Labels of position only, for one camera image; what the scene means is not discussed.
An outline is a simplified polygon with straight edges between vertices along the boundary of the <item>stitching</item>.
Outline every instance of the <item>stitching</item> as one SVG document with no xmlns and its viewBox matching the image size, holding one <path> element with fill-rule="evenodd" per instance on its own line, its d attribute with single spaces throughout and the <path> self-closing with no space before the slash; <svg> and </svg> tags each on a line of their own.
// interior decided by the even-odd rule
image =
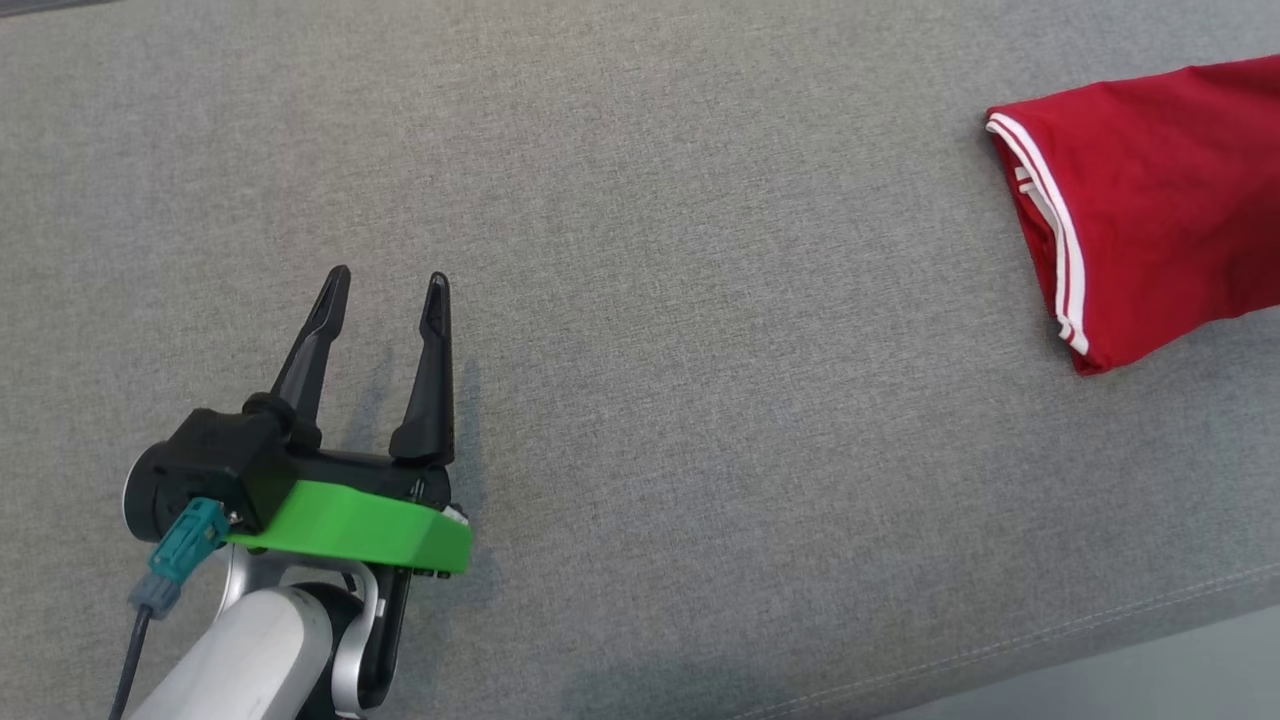
<svg viewBox="0 0 1280 720">
<path fill-rule="evenodd" d="M 818 705 L 823 705 L 826 702 L 831 702 L 831 701 L 835 701 L 835 700 L 840 700 L 840 698 L 846 698 L 847 700 L 847 697 L 852 697 L 852 696 L 849 696 L 849 694 L 842 694 L 840 697 L 827 698 L 827 700 L 822 700 L 822 701 L 818 701 L 818 702 L 808 702 L 808 701 L 813 701 L 814 698 L 818 698 L 818 697 L 822 697 L 822 696 L 829 696 L 829 694 L 833 694 L 833 693 L 841 693 L 844 691 L 851 691 L 854 688 L 860 688 L 863 685 L 872 685 L 869 688 L 865 688 L 864 691 L 860 691 L 859 693 L 854 693 L 854 694 L 860 694 L 860 693 L 864 693 L 864 692 L 870 692 L 870 691 L 877 689 L 877 688 L 886 688 L 886 687 L 890 687 L 890 685 L 895 685 L 897 683 L 902 683 L 902 682 L 906 682 L 906 680 L 910 680 L 910 679 L 927 678 L 929 675 L 933 675 L 936 673 L 941 673 L 943 670 L 948 670 L 948 669 L 954 670 L 956 667 L 963 667 L 963 666 L 969 665 L 972 662 L 978 662 L 979 660 L 986 660 L 988 657 L 995 657 L 995 656 L 998 656 L 998 655 L 1004 655 L 1004 653 L 1011 652 L 1014 650 L 1020 650 L 1020 648 L 1024 648 L 1024 647 L 1032 647 L 1034 644 L 1038 644 L 1038 643 L 1042 643 L 1042 642 L 1048 642 L 1051 639 L 1056 639 L 1056 638 L 1061 638 L 1061 637 L 1066 637 L 1066 635 L 1073 634 L 1073 633 L 1080 633 L 1080 632 L 1084 632 L 1084 630 L 1089 630 L 1089 629 L 1097 628 L 1098 625 L 1105 625 L 1107 623 L 1114 623 L 1116 620 L 1121 620 L 1124 618 L 1128 618 L 1128 616 L 1138 614 L 1138 612 L 1147 612 L 1147 611 L 1156 610 L 1156 609 L 1160 609 L 1160 607 L 1165 607 L 1165 606 L 1169 606 L 1169 605 L 1174 605 L 1174 603 L 1178 603 L 1178 602 L 1185 602 L 1188 600 L 1193 600 L 1193 598 L 1197 598 L 1197 597 L 1202 597 L 1202 596 L 1206 596 L 1206 594 L 1220 592 L 1222 589 L 1226 589 L 1226 587 L 1224 585 L 1224 587 L 1219 587 L 1219 588 L 1212 588 L 1212 589 L 1208 589 L 1208 591 L 1204 591 L 1204 592 L 1198 592 L 1196 594 L 1190 594 L 1190 596 L 1187 596 L 1187 597 L 1183 597 L 1183 598 L 1161 602 L 1158 605 L 1149 605 L 1152 602 L 1156 602 L 1157 600 L 1164 600 L 1166 597 L 1172 597 L 1175 594 L 1185 594 L 1188 592 L 1197 591 L 1199 588 L 1206 588 L 1208 585 L 1222 585 L 1224 583 L 1234 583 L 1236 580 L 1242 580 L 1240 583 L 1236 583 L 1236 584 L 1245 584 L 1248 582 L 1258 582 L 1258 580 L 1266 579 L 1268 577 L 1272 577 L 1272 575 L 1276 575 L 1276 574 L 1280 574 L 1280 573 L 1271 573 L 1268 575 L 1262 575 L 1262 577 L 1252 578 L 1251 580 L 1243 580 L 1243 579 L 1248 578 L 1251 575 L 1260 575 L 1262 573 L 1266 573 L 1267 570 L 1274 570 L 1276 568 L 1280 568 L 1280 562 L 1272 562 L 1270 565 L 1263 565 L 1261 568 L 1254 568 L 1252 570 L 1245 570 L 1243 573 L 1235 573 L 1235 574 L 1231 574 L 1231 575 L 1224 575 L 1221 578 L 1215 578 L 1212 580 L 1206 580 L 1203 583 L 1197 583 L 1197 584 L 1190 585 L 1190 587 L 1185 587 L 1185 588 L 1176 589 L 1176 591 L 1172 591 L 1172 592 L 1166 592 L 1166 593 L 1162 593 L 1162 594 L 1148 597 L 1147 600 L 1140 600 L 1138 602 L 1130 602 L 1130 603 L 1126 603 L 1126 605 L 1120 605 L 1120 606 L 1112 607 L 1110 610 L 1103 610 L 1101 612 L 1094 612 L 1092 615 L 1085 615 L 1083 618 L 1076 618 L 1074 620 L 1068 620 L 1066 623 L 1060 623 L 1057 625 L 1051 625 L 1048 628 L 1043 628 L 1041 630 L 1036 630 L 1034 633 L 1029 633 L 1029 634 L 1025 634 L 1025 635 L 1019 635 L 1016 638 L 1011 638 L 1011 639 L 1007 639 L 1007 641 L 1001 641 L 998 643 L 992 643 L 992 644 L 983 646 L 983 647 L 979 647 L 979 648 L 975 648 L 975 650 L 969 650 L 969 651 L 965 651 L 965 652 L 960 652 L 960 653 L 952 655 L 950 657 L 943 657 L 942 660 L 933 660 L 931 662 L 924 662 L 922 665 L 915 665 L 915 666 L 908 667 L 905 670 L 897 670 L 895 673 L 887 673 L 887 674 L 883 674 L 883 675 L 876 675 L 874 678 L 867 678 L 865 680 L 859 680 L 856 683 L 847 683 L 847 684 L 844 684 L 844 685 L 837 685 L 835 688 L 828 688 L 826 691 L 819 691 L 819 692 L 815 692 L 815 693 L 810 693 L 810 694 L 806 694 L 806 696 L 803 696 L 803 697 L 797 697 L 795 700 L 788 700 L 786 702 L 780 702 L 777 705 L 771 705 L 768 707 L 762 707 L 759 710 L 751 710 L 749 712 L 741 712 L 739 715 L 728 717 L 727 720 L 742 720 L 745 717 L 753 717 L 755 715 L 763 715 L 765 712 L 769 712 L 771 710 L 778 710 L 781 707 L 787 707 L 787 706 L 792 706 L 792 705 L 796 706 L 796 707 L 791 707 L 788 710 L 785 710 L 782 712 L 776 712 L 773 715 L 765 715 L 764 717 L 759 717 L 758 719 L 758 720 L 771 720 L 773 717 L 781 717 L 782 715 L 787 715 L 787 714 L 795 712 L 797 710 L 801 710 L 803 707 L 818 706 Z M 1082 628 L 1074 628 L 1074 629 L 1070 629 L 1070 630 L 1064 630 L 1061 633 L 1055 633 L 1055 630 L 1060 630 L 1060 629 L 1068 628 L 1070 625 L 1079 625 L 1080 623 L 1088 623 L 1089 620 L 1093 620 L 1096 618 L 1102 618 L 1105 615 L 1115 615 L 1115 618 L 1108 618 L 1106 620 L 1101 620 L 1098 623 L 1093 623 L 1092 625 L 1085 625 L 1085 626 L 1082 626 Z M 1004 650 L 998 650 L 997 652 L 991 652 L 991 651 L 997 650 L 997 648 L 1004 648 Z M 973 657 L 972 660 L 966 660 L 965 662 L 960 662 L 957 665 L 946 666 L 948 662 L 952 662 L 955 660 L 960 660 L 960 659 L 964 659 L 964 657 L 970 657 L 970 656 L 978 656 L 978 657 Z M 910 675 L 911 673 L 915 673 L 918 670 L 929 670 L 929 671 L 928 673 L 923 673 L 923 674 L 918 674 L 918 675 L 911 675 L 911 676 L 908 676 L 908 678 L 901 678 L 902 675 Z M 888 682 L 881 683 L 879 680 L 888 680 Z"/>
</svg>

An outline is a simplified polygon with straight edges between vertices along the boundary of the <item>white stripe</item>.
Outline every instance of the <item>white stripe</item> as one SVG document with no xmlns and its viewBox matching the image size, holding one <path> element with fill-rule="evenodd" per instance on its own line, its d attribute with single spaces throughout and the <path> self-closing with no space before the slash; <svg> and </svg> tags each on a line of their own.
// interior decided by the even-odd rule
<svg viewBox="0 0 1280 720">
<path fill-rule="evenodd" d="M 1041 154 L 1036 141 L 1018 120 L 1002 113 L 992 113 L 987 131 L 998 135 L 1009 149 L 1018 156 L 1021 164 L 1029 170 L 1028 176 L 1036 183 L 1041 196 L 1047 200 L 1050 215 L 1046 220 L 1053 225 L 1053 240 L 1057 247 L 1057 292 L 1055 299 L 1055 311 L 1059 323 L 1062 324 L 1061 337 L 1065 340 L 1075 331 L 1071 338 L 1071 347 L 1080 355 L 1089 351 L 1089 341 L 1084 336 L 1084 255 L 1080 252 L 1080 241 L 1075 234 L 1075 224 L 1068 211 L 1066 201 L 1053 182 L 1053 176 L 1048 170 L 1048 164 Z M 1018 169 L 1014 177 L 1021 179 Z M 1037 208 L 1043 213 L 1044 208 L 1039 202 Z M 1070 292 L 1068 292 L 1068 277 L 1070 277 Z"/>
</svg>

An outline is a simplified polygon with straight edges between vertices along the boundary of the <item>cable connector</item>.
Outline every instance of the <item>cable connector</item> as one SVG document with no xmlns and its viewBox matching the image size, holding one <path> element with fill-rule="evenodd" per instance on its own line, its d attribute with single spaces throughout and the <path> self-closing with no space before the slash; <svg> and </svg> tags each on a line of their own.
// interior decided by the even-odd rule
<svg viewBox="0 0 1280 720">
<path fill-rule="evenodd" d="M 182 597 L 182 584 L 223 544 L 229 532 L 230 524 L 218 501 L 192 500 L 147 557 L 151 571 L 129 593 L 129 605 L 136 610 L 150 607 L 152 618 L 164 620 Z"/>
</svg>

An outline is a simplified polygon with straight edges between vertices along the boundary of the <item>black cable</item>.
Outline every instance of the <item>black cable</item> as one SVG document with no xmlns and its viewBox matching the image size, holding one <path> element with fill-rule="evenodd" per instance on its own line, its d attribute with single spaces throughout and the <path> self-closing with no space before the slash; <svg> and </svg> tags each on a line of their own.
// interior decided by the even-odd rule
<svg viewBox="0 0 1280 720">
<path fill-rule="evenodd" d="M 133 675 L 138 671 L 138 659 L 142 657 L 142 643 L 147 639 L 147 624 L 151 623 L 151 607 L 138 609 L 133 621 L 133 635 L 129 638 L 129 651 L 124 655 L 124 669 L 120 670 L 120 684 L 115 687 L 115 702 L 108 720 L 124 717 L 124 706 L 129 703 L 129 691 L 133 688 Z"/>
</svg>

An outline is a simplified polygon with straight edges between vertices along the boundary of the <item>teal connector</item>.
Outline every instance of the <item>teal connector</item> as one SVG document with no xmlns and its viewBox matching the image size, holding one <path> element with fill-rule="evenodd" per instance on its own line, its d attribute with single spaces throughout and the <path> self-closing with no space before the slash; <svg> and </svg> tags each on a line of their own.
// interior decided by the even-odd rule
<svg viewBox="0 0 1280 720">
<path fill-rule="evenodd" d="M 229 532 L 230 524 L 218 501 L 197 497 L 187 503 L 160 544 L 151 551 L 147 565 L 151 573 L 180 587 L 223 544 Z"/>
</svg>

